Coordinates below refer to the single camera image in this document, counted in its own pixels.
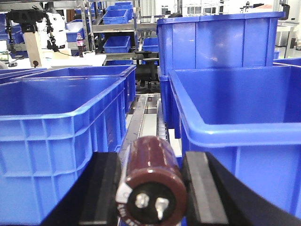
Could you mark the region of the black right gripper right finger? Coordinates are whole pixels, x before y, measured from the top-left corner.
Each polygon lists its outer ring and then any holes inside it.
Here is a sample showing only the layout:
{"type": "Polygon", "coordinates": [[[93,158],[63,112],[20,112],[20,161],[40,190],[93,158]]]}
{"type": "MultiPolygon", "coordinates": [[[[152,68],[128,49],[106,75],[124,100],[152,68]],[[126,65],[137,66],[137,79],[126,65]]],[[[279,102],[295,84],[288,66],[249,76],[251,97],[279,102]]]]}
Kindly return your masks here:
{"type": "Polygon", "coordinates": [[[189,226],[299,226],[300,219],[265,200],[209,152],[186,152],[189,226]]]}

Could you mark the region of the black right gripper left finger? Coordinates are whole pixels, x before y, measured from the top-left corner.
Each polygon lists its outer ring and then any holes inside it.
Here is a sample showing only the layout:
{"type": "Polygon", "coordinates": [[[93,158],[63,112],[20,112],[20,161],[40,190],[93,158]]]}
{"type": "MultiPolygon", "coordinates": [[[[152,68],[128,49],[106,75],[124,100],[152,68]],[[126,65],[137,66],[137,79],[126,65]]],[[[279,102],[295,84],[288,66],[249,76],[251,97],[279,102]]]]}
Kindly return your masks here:
{"type": "Polygon", "coordinates": [[[115,152],[92,155],[87,167],[51,213],[45,226],[116,226],[115,195],[121,174],[115,152]]]}

